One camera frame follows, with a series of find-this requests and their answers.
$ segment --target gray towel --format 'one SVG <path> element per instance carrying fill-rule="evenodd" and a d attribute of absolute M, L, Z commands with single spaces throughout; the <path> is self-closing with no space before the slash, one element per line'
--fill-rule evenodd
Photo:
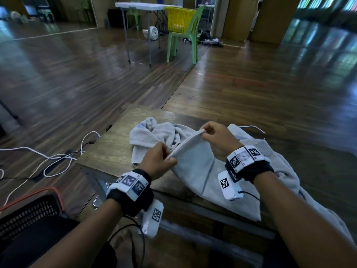
<path fill-rule="evenodd" d="M 281 154 L 274 152 L 265 140 L 254 139 L 234 124 L 228 129 L 242 144 L 259 148 L 263 155 L 270 159 L 275 174 L 288 188 L 294 193 L 302 194 L 307 203 L 352 240 L 345 223 L 334 212 L 314 201 L 300 187 L 298 176 Z M 161 141 L 170 148 L 172 156 L 178 161 L 172 169 L 173 173 L 194 193 L 248 219 L 260 221 L 260 204 L 252 196 L 245 194 L 243 198 L 234 201 L 227 201 L 224 198 L 217 176 L 225 171 L 225 163 L 214 158 L 209 143 L 201 138 L 202 132 L 196 132 L 180 124 L 157 124 L 153 117 L 149 117 L 130 132 L 129 143 L 134 145 L 132 163 L 137 166 L 147 150 Z M 239 184 L 243 191 L 259 198 L 253 184 L 245 180 L 241 180 Z"/>

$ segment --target yellow plastic basket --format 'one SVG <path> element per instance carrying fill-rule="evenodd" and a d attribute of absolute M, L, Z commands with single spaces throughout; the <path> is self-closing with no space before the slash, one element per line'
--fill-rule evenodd
<path fill-rule="evenodd" d="M 167 6 L 168 30 L 170 32 L 185 33 L 196 12 L 193 9 Z"/>

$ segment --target black mesh basket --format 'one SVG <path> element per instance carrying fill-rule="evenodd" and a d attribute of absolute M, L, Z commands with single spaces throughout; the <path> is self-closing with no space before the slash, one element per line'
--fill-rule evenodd
<path fill-rule="evenodd" d="M 0 252 L 29 225 L 47 216 L 61 215 L 57 198 L 44 195 L 0 219 Z"/>

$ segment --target person's left forearm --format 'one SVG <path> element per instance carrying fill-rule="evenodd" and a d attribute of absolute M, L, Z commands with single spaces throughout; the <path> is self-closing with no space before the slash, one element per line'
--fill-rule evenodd
<path fill-rule="evenodd" d="M 106 200 L 30 268 L 91 267 L 122 216 L 121 205 L 113 199 Z"/>

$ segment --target person's right forearm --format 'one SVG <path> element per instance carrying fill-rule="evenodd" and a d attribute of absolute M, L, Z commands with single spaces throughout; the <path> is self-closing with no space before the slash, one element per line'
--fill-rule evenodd
<path fill-rule="evenodd" d="M 272 172 L 254 179 L 299 267 L 357 267 L 357 248 Z"/>

